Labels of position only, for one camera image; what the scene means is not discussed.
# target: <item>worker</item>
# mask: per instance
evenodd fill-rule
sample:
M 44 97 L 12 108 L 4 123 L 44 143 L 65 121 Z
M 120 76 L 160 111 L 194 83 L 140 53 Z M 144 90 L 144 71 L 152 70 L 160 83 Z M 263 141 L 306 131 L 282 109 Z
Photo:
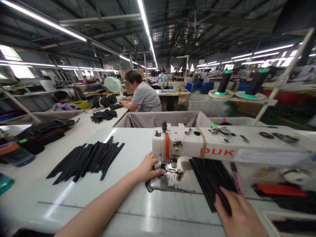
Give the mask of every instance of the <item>worker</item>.
M 55 88 L 55 83 L 52 82 L 52 79 L 49 76 L 44 75 L 43 79 L 39 81 L 42 87 L 45 89 L 47 92 L 54 92 L 57 91 Z
M 206 75 L 207 75 L 207 70 L 205 69 L 204 72 L 201 73 L 201 80 L 200 81 L 204 82 Z
M 150 152 L 134 171 L 127 173 L 115 185 L 90 202 L 55 237 L 99 236 L 118 206 L 136 184 L 166 173 L 164 169 L 152 169 L 157 162 L 158 160 Z M 232 216 L 229 217 L 219 196 L 216 194 L 215 205 L 226 237 L 269 236 L 256 211 L 244 197 L 222 187 L 221 190 L 232 209 Z
M 84 84 L 87 84 L 87 81 L 88 81 L 87 76 L 83 76 L 82 80 Z
M 129 110 L 135 110 L 140 105 L 138 112 L 161 112 L 161 103 L 156 91 L 143 81 L 140 74 L 129 71 L 125 80 L 130 88 L 134 90 L 133 98 L 122 98 L 119 103 Z
M 59 101 L 53 105 L 54 111 L 80 110 L 78 105 L 70 103 L 70 98 L 67 92 L 56 91 L 54 92 L 54 97 Z
M 166 75 L 166 71 L 164 69 L 161 70 L 161 73 L 157 76 L 157 81 L 158 86 L 160 86 L 161 82 L 166 82 L 168 80 L 168 76 Z

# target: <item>label sticker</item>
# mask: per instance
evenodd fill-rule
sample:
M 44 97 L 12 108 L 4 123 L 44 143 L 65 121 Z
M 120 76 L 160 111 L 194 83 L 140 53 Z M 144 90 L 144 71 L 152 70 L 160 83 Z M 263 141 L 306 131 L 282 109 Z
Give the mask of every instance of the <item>label sticker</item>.
M 234 161 L 288 166 L 304 160 L 309 156 L 310 153 L 307 152 L 276 152 L 241 149 L 237 152 Z

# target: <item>orange stripe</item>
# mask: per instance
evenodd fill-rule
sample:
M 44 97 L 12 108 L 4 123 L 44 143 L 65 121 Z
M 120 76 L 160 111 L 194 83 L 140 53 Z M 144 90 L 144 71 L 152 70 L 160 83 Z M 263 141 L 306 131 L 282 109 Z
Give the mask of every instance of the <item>orange stripe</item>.
M 169 134 L 166 133 L 166 161 L 169 163 Z

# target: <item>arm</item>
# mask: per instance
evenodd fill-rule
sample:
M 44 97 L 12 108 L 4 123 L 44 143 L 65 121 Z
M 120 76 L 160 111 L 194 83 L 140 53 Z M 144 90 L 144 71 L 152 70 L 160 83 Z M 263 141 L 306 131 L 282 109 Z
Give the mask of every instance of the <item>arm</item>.
M 129 110 L 135 110 L 138 107 L 138 104 L 126 103 L 123 99 L 121 99 L 119 103 Z
M 114 186 L 89 203 L 55 236 L 98 236 L 117 207 L 137 183 L 147 181 L 166 172 L 162 169 L 152 170 L 153 165 L 157 162 L 153 153 L 150 152 L 134 171 L 125 175 Z

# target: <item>gray shirt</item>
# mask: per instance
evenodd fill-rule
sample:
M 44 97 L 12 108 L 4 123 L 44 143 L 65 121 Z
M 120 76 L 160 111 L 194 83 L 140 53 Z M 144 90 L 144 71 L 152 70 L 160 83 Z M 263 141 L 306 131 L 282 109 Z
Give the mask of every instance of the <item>gray shirt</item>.
M 138 112 L 161 112 L 159 96 L 146 82 L 142 82 L 135 89 L 132 104 L 141 106 Z

